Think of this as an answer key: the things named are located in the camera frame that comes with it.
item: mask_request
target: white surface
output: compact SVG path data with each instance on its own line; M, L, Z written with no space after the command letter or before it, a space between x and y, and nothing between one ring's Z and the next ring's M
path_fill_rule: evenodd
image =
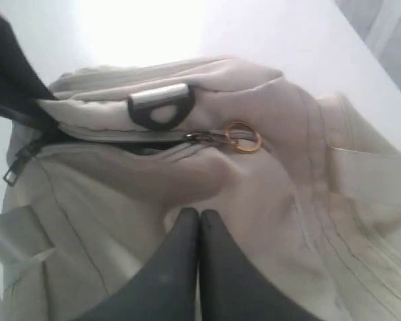
M233 54L315 96L343 92L401 150L401 93L331 0L0 0L0 11L46 83L83 66ZM0 180L9 130L0 120Z

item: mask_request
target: zipper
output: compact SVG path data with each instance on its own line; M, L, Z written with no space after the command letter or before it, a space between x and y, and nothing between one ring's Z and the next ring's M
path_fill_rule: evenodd
M169 145L182 143L191 144L207 144L209 146L220 146L228 144L237 152L242 154L253 154L261 148L261 136L255 132L247 123L231 122L223 130L202 130L194 132L137 132L134 136L130 133L124 133L124 139L110 137L109 134L89 135L89 134L72 134L71 136L58 134L44 134L37 140L25 145L16 154L15 161L11 164L3 180L11 187L15 186L18 178L21 176L24 168L42 150L43 147L63 142L96 142L98 144L112 145L120 148L129 146L151 144L164 144L167 148ZM251 146L243 146L240 142L247 140L253 142Z

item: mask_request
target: d-ring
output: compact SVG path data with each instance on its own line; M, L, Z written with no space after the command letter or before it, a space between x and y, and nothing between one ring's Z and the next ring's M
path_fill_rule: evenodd
M238 139L232 139L231 138L231 131L232 129L235 129L235 127L242 127L248 129L250 132L252 132L255 135L255 146L253 147L244 147L239 144ZM241 122L239 120L236 120L234 122L231 122L229 125L226 126L225 128L225 135L226 139L229 141L229 143L235 147L235 149L242 153L242 154L253 154L254 152L257 152L261 148L261 136L258 132L253 130L249 124L246 122Z

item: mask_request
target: metal zipper pull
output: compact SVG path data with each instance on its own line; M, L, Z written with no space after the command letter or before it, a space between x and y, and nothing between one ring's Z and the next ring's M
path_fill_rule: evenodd
M7 170L3 180L11 187L15 186L28 162L47 144L44 136L25 145L16 154L16 159Z
M190 142L203 142L207 144L229 144L239 153L253 154L261 148L261 135L253 130L246 122L234 121L224 130L208 130L191 132L184 136ZM254 142L253 146L245 146L240 140Z

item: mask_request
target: fabric bag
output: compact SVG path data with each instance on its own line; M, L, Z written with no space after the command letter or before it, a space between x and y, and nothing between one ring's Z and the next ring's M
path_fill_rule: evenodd
M187 207L216 211L253 268L316 318L401 320L401 155L343 96L315 100L234 58L80 70L49 89L57 100L38 103L65 135L15 123L9 147L6 320L94 308ZM170 95L192 106L148 109L150 123L130 112Z

